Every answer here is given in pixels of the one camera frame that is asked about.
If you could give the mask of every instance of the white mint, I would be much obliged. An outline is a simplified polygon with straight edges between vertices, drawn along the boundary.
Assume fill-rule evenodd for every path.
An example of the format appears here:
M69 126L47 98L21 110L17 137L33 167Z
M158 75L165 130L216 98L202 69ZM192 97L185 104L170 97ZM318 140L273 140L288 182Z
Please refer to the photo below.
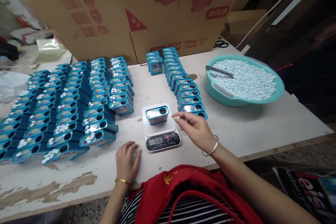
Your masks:
M248 100L265 100L277 90L276 83L273 82L276 76L245 61L225 59L216 62L213 67L234 74L233 79L210 71L218 86L235 96Z

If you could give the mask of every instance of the gold bracelet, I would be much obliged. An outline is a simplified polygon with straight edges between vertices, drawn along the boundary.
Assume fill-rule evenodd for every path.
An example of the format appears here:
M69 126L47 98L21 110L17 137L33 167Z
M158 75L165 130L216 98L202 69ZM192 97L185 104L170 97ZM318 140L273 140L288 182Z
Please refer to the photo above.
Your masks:
M128 183L126 180L124 180L124 179L121 179L121 178L116 178L115 179L115 182L117 182L117 181L119 181L119 182L122 182L122 183L124 183L124 184L126 184L128 187L130 187L131 186L131 184L130 183Z

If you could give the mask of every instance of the metal tongs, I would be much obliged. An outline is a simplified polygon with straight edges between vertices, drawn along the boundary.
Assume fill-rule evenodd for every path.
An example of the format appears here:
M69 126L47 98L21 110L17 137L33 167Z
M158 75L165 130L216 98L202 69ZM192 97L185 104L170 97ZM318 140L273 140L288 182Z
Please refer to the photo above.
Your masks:
M233 75L233 73L229 73L229 72L220 70L218 68L215 68L215 67L212 67L212 66L209 66L209 65L206 65L205 69L206 70L212 70L212 71L220 73L220 74L224 74L224 75L229 76L230 78L233 78L233 79L235 78L235 76Z

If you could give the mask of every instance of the table edge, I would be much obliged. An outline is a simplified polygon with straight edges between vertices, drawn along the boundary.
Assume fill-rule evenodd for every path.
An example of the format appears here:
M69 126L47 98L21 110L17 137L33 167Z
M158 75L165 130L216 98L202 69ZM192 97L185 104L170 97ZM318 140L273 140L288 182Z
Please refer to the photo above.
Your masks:
M309 146L309 145L314 145L314 144L320 144L322 142L333 139L333 137L335 137L335 136L336 136L336 133L334 132L334 133L331 133L331 134L318 136L316 138L303 140L301 142L291 143L291 144L280 146L280 147L277 147L277 148L257 152L257 153L251 154L251 155L242 156L239 159L243 162L250 161L250 160L253 160L253 159L273 155L273 154L276 154L276 153L279 153L279 152L289 151L289 150L293 150L293 149L297 149L297 148L305 147L305 146ZM214 169L218 169L219 166L217 164L213 164L213 165L205 166L204 168L206 168L208 170L214 170ZM141 184L134 184L132 186L132 189L135 190L135 189L139 188L140 185ZM4 222L12 221L12 220L15 220L15 219L20 219L20 218L32 216L32 215L42 214L42 213L45 213L45 212L53 211L53 210L60 209L60 208L69 207L71 205L77 205L77 204L85 203L85 202L92 201L92 200L97 200L97 199L100 199L100 198L108 197L110 195L110 193L111 193L111 191L106 191L106 192L102 192L102 193L99 193L99 194L95 194L95 195L83 197L83 198L80 198L80 199L76 199L76 200L73 200L73 201L70 201L70 202L64 202L64 203L60 203L60 204L53 205L53 206L47 206L45 208L40 208L40 209L33 210L33 211L25 211L25 212L17 213L17 214L11 215L11 216L7 216L5 218L1 218L0 223L4 223Z

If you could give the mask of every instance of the scissors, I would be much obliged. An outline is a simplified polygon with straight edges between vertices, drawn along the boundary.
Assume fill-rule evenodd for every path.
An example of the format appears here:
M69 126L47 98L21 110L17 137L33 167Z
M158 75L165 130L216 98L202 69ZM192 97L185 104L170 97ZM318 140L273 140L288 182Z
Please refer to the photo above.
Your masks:
M225 41L220 40L221 37L219 37L218 39L219 39L219 40L216 41L214 48L215 48L215 47L226 48L226 47L229 46L229 43L226 43Z

